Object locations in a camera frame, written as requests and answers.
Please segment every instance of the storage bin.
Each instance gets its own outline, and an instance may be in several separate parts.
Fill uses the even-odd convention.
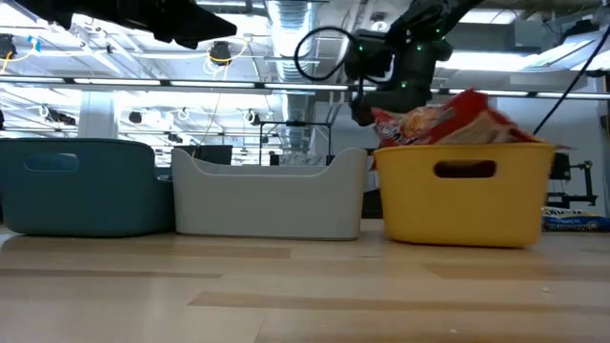
[[[154,151],[117,139],[0,139],[5,225],[45,236],[125,237],[174,229],[173,185]]]
[[[366,151],[329,167],[222,166],[172,151],[176,230],[186,234],[353,240]]]
[[[554,151],[547,144],[376,151],[386,233],[423,244],[535,244]]]

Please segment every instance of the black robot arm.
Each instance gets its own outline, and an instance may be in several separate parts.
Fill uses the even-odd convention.
[[[359,92],[350,104],[360,126],[373,124],[371,108],[407,112],[432,98],[430,86],[437,61],[447,61],[453,47],[444,40],[459,20],[483,0],[415,0],[387,33],[359,30],[345,58],[351,80],[381,77],[393,67],[378,91]]]

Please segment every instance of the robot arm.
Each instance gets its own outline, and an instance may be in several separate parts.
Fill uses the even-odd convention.
[[[18,6],[68,30],[72,15],[85,14],[147,30],[154,38],[196,49],[201,41],[237,34],[237,27],[191,0],[14,0]]]
[[[360,93],[352,100],[352,118],[358,125],[374,123],[373,107],[407,112],[425,106],[432,98],[430,85],[437,61],[447,61],[453,53],[445,34],[482,1],[415,0],[387,33],[357,31],[360,45],[352,44],[345,59],[348,78],[380,77],[394,67],[390,80],[378,91]]]

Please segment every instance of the bin handle hole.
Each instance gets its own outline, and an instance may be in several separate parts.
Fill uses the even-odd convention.
[[[37,152],[28,154],[23,165],[28,172],[76,172],[80,161],[74,153]]]
[[[440,178],[490,178],[498,166],[487,160],[448,160],[435,164],[435,175]]]

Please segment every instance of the snack bag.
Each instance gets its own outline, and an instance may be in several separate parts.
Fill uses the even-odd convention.
[[[610,232],[610,219],[579,210],[542,208],[545,232]]]
[[[468,90],[441,108],[419,108],[406,114],[373,109],[380,148],[540,142],[487,102],[486,94]]]

